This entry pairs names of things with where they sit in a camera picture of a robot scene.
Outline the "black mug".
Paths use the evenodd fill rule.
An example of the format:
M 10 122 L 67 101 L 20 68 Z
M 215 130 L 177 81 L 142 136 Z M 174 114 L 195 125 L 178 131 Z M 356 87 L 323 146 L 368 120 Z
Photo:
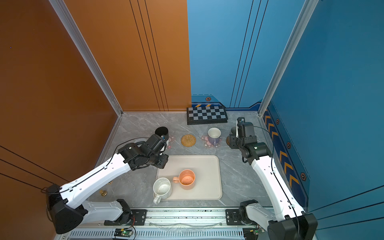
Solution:
M 161 137 L 165 142 L 169 140 L 169 130 L 166 127 L 159 127 L 155 130 L 155 134 Z

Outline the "pink flower coaster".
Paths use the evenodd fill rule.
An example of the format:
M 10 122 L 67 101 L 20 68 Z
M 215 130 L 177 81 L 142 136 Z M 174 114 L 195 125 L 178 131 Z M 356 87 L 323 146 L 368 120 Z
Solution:
M 175 141 L 175 137 L 174 136 L 169 136 L 169 139 L 167 140 L 167 150 L 172 148 L 172 144 L 173 144 L 174 141 Z
M 204 142 L 204 147 L 207 149 L 217 149 L 221 147 L 222 137 L 218 138 L 218 142 L 216 145 L 213 145 L 209 142 L 209 136 L 208 135 L 202 135 L 201 140 Z

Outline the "lavender mug white inside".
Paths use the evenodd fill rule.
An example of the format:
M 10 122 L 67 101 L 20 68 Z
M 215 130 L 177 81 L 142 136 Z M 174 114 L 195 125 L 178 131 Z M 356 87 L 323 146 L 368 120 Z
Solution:
M 213 146 L 217 146 L 221 141 L 221 134 L 220 129 L 210 128 L 208 130 L 208 142 Z

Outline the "woven rattan coaster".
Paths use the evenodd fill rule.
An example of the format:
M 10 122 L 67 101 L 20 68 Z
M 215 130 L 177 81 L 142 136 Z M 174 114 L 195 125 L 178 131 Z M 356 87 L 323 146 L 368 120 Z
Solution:
M 192 147 L 196 144 L 196 137 L 194 135 L 184 135 L 181 138 L 181 144 L 184 147 Z

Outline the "orange pink mug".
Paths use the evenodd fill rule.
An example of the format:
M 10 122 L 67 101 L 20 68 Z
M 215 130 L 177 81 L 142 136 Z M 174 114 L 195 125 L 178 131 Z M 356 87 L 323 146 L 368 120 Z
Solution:
M 191 190 L 195 186 L 196 175 L 192 170 L 183 170 L 178 177 L 173 178 L 173 183 L 179 184 L 184 190 Z

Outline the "brown wooden coaster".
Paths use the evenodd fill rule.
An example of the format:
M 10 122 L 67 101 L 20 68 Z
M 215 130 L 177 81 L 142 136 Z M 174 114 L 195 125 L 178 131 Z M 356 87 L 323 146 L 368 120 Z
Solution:
M 231 143 L 230 143 L 230 137 L 229 137 L 229 136 L 226 138 L 226 143 L 227 143 L 227 145 L 228 145 L 229 147 L 231 146 Z

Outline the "grey green mug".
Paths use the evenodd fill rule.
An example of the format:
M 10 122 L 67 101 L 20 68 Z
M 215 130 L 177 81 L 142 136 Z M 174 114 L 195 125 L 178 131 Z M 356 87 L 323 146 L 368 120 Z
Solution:
M 231 128 L 230 137 L 238 138 L 238 128 L 237 127 Z

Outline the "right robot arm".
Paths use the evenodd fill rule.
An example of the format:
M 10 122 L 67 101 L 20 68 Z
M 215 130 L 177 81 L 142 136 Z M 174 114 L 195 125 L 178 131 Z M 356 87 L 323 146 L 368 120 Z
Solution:
M 306 213 L 285 184 L 274 160 L 274 149 L 257 142 L 255 136 L 229 135 L 227 143 L 240 150 L 242 161 L 257 173 L 274 209 L 270 212 L 255 200 L 244 201 L 239 206 L 239 220 L 245 225 L 259 225 L 271 240 L 314 239 L 318 221 Z

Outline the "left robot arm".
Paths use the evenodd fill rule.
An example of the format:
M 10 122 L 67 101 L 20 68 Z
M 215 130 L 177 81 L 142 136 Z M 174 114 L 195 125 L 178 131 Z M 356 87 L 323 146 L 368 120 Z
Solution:
M 106 225 L 131 225 L 133 213 L 127 202 L 117 199 L 91 203 L 87 199 L 115 178 L 154 166 L 163 169 L 168 161 L 164 152 L 168 142 L 156 136 L 147 141 L 128 143 L 97 168 L 63 186 L 46 189 L 47 211 L 57 234 L 65 234 L 80 224 L 103 221 Z

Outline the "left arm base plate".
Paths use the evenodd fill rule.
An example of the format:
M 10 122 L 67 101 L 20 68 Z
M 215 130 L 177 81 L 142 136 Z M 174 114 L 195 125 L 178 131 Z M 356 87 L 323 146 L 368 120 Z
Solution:
M 123 211 L 122 215 L 115 221 L 104 221 L 104 226 L 143 226 L 146 221 L 147 210 L 138 209 Z

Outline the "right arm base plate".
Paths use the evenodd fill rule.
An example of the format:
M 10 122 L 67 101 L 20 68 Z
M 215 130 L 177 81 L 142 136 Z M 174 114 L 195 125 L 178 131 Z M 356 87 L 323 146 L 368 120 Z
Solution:
M 225 214 L 228 226 L 258 226 L 258 223 L 251 221 L 247 214 L 239 209 L 226 209 Z

